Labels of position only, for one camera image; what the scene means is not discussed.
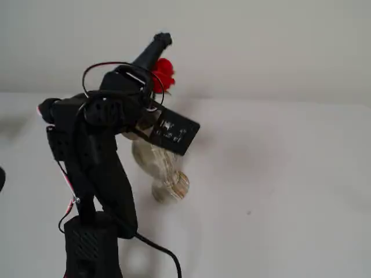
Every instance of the black cable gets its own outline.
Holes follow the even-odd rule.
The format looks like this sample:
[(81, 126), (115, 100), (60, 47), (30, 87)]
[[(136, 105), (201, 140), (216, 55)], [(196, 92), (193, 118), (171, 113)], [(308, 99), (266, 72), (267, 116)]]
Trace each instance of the black cable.
[(58, 229), (61, 233), (64, 233), (64, 231), (62, 230), (62, 228), (60, 227), (60, 225), (62, 224), (62, 221), (70, 214), (70, 212), (72, 211), (72, 208), (73, 208), (74, 204), (72, 203), (71, 207), (69, 210), (67, 210), (66, 214), (61, 218), (61, 220), (58, 222)]
[(87, 67), (86, 70), (84, 70), (84, 72), (83, 72), (83, 74), (82, 74), (82, 88), (83, 88), (84, 93), (85, 93), (85, 95), (86, 95), (87, 97), (89, 97), (89, 96), (88, 96), (88, 91), (87, 91), (87, 89), (86, 89), (86, 87), (85, 87), (85, 78), (86, 78), (86, 75), (87, 75), (88, 72), (89, 72), (90, 70), (92, 70), (93, 68), (101, 67), (102, 65), (125, 65), (125, 66), (128, 66), (128, 67), (130, 67), (130, 68), (134, 68), (134, 69), (136, 69), (136, 70), (144, 71), (144, 72), (146, 72), (146, 73), (152, 75), (152, 76), (153, 76), (154, 78), (156, 78), (157, 81), (160, 83), (160, 86), (161, 86), (161, 89), (162, 89), (162, 100), (161, 100), (161, 105), (163, 104), (163, 100), (165, 99), (165, 88), (163, 87), (163, 84), (162, 84), (161, 80), (158, 78), (158, 76), (155, 75), (153, 72), (151, 72), (150, 70), (148, 70), (148, 69), (146, 69), (146, 68), (140, 67), (140, 66), (138, 66), (138, 65), (133, 65), (133, 64), (131, 64), (131, 63), (127, 63), (127, 62), (122, 62), (122, 61), (108, 61), (108, 62), (101, 62), (101, 63), (97, 63), (97, 64), (90, 65), (90, 66)]
[[(130, 229), (130, 226), (127, 225), (125, 222), (123, 222), (114, 213), (112, 213), (112, 211), (109, 212), (109, 215), (112, 216), (112, 218), (115, 219), (123, 228)], [(170, 257), (172, 257), (172, 259), (173, 259), (173, 261), (175, 263), (176, 271), (178, 273), (178, 278), (181, 278), (182, 277), (181, 276), (180, 262), (179, 262), (178, 258), (175, 256), (174, 253), (172, 253), (169, 249), (166, 249), (166, 248), (164, 248), (164, 247), (162, 247), (162, 246), (154, 243), (153, 241), (149, 240), (145, 236), (142, 236), (138, 232), (135, 232), (134, 237), (136, 237), (137, 239), (139, 239), (141, 242), (145, 243), (146, 245), (148, 245), (148, 246), (150, 246), (152, 248), (155, 248), (156, 250), (161, 251), (161, 252), (169, 255)]]
[(169, 255), (170, 257), (172, 257), (172, 259), (174, 260), (174, 263), (175, 263), (175, 266), (176, 266), (176, 271), (178, 273), (178, 278), (181, 278), (181, 268), (180, 268), (180, 263), (179, 263), (179, 260), (178, 258), (175, 256), (174, 253), (172, 253), (170, 250), (150, 241), (148, 238), (142, 236), (141, 234), (139, 234), (138, 232), (135, 234), (135, 237), (137, 239), (139, 239), (140, 241), (144, 242), (145, 244), (147, 244), (148, 246), (151, 246), (152, 248), (155, 248), (157, 249), (158, 251), (161, 251), (167, 255)]
[(57, 160), (57, 163), (58, 163), (58, 166), (59, 166), (60, 170), (62, 171), (62, 173), (63, 173), (66, 177), (68, 177), (66, 170), (63, 169), (62, 165), (60, 164), (60, 162), (59, 162), (58, 160)]

